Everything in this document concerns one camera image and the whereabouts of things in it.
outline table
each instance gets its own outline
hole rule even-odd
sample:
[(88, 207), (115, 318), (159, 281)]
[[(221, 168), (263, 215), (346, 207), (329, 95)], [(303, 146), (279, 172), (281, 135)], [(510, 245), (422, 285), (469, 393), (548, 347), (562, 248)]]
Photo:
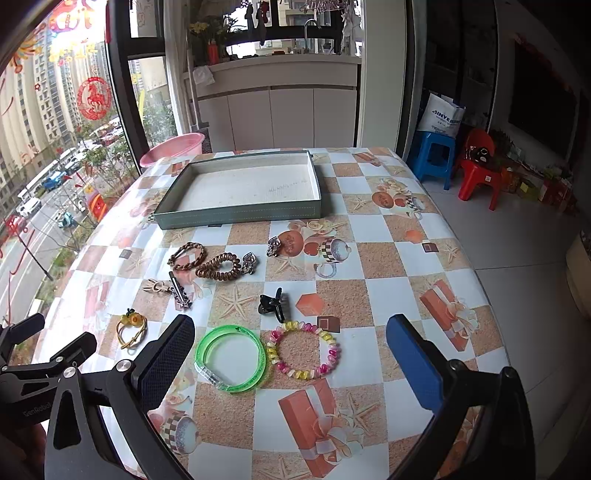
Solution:
[[(191, 271), (178, 275), (193, 298), (192, 308), (185, 313), (194, 321), (196, 344), (209, 329), (226, 323), (245, 326), (266, 338), (278, 323), (273, 315), (257, 312), (258, 296), (274, 296), (278, 287), (290, 297), (288, 314), (293, 320), (315, 323), (315, 315), (339, 317), (341, 331), (335, 337), (342, 357), (326, 381), (340, 418), (360, 436), (356, 437), (358, 448), (339, 449), (341, 455), (326, 478), (387, 478), (431, 419), (386, 345), (389, 317), (405, 314), (443, 355), (459, 358), (472, 369), (499, 372), (507, 364), (505, 349), (475, 272), (410, 169), (386, 148), (317, 148), (311, 153), (326, 206), (324, 218), (170, 231), (153, 223), (150, 213), (182, 168), (189, 161), (232, 153), (164, 158), (154, 164), (105, 216), (67, 273), (41, 332), (34, 362), (47, 361), (83, 331), (92, 332), (98, 343), (97, 353), (83, 371), (110, 369), (120, 359), (133, 358), (117, 343), (119, 315), (128, 307), (146, 315), (146, 341), (164, 331), (179, 313), (174, 300), (142, 287), (149, 278), (168, 279), (167, 260), (180, 245), (200, 242), (208, 258), (223, 251), (240, 257), (252, 251), (259, 261), (255, 274), (234, 282), (196, 278)], [(298, 232), (304, 239), (303, 251), (268, 258), (268, 239), (282, 232)], [(330, 238), (341, 241), (340, 257), (339, 262), (326, 264), (313, 254), (318, 244)], [(190, 261), (191, 256), (181, 260)], [(437, 304), (436, 289), (447, 302), (440, 299)], [(454, 321), (468, 319), (463, 325), (456, 323), (463, 328), (463, 344), (455, 331), (447, 332), (454, 338), (450, 340), (440, 326), (445, 321), (441, 316), (448, 312)], [(298, 335), (285, 338), (281, 356), (291, 365), (317, 365), (321, 347)], [(157, 428), (164, 422), (163, 431), (175, 413), (195, 423), (198, 437), (186, 439), (191, 452), (179, 456), (185, 468), (199, 479), (311, 478), (278, 405), (280, 399), (311, 382), (293, 380), (270, 368), (258, 388), (230, 395), (197, 377), (196, 344), (163, 404), (150, 413)], [(112, 412), (106, 408), (104, 414), (122, 461), (138, 472)], [(464, 422), (456, 453), (465, 447), (463, 440), (475, 414), (470, 411)], [(351, 451), (355, 454), (348, 458)], [(454, 460), (448, 459), (442, 473), (453, 465)]]

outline television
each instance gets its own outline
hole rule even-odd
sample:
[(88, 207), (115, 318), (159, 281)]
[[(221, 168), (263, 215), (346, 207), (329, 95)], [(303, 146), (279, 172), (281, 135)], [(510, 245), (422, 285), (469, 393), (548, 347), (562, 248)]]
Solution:
[(515, 78), (509, 123), (566, 158), (577, 100), (549, 66), (515, 42)]

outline tile floor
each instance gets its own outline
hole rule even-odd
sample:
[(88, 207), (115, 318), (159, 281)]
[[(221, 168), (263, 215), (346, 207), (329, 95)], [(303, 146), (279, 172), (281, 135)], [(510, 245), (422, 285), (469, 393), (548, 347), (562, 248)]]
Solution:
[(457, 198), (461, 182), (455, 178), (447, 192), (442, 179), (428, 177), (423, 186), (490, 299), (509, 361), (525, 388), (538, 444), (591, 371), (591, 322), (574, 304), (564, 260), (584, 220), (503, 193), (491, 212), (491, 192), (482, 187), (463, 202)]

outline white cabinet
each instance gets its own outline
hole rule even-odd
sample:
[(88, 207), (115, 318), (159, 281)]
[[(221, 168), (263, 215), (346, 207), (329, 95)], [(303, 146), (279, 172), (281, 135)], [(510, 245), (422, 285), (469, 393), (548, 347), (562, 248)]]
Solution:
[(269, 90), (228, 96), (236, 150), (274, 148)]
[(314, 145), (314, 92), (311, 88), (271, 90), (275, 148)]
[(352, 147), (357, 91), (314, 89), (314, 147)]
[(228, 97), (215, 97), (199, 101), (201, 118), (209, 122), (209, 139), (213, 152), (231, 152), (236, 150)]

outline red plastic chair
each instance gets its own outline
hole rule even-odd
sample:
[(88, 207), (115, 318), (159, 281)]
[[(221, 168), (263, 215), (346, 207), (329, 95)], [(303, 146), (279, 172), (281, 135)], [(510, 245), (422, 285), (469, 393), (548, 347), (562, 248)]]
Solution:
[(202, 153), (203, 134), (186, 134), (169, 138), (166, 142), (156, 145), (139, 161), (143, 168), (151, 167), (163, 157), (178, 157), (180, 155), (200, 155)]
[(493, 193), (489, 209), (494, 210), (501, 191), (501, 174), (470, 160), (467, 156), (470, 147), (485, 147), (490, 152), (491, 157), (495, 155), (495, 143), (492, 138), (484, 130), (473, 128), (466, 138), (464, 149), (459, 158), (459, 167), (464, 169), (464, 180), (457, 196), (460, 200), (466, 201), (470, 199), (477, 185), (482, 183), (490, 185), (493, 188)]

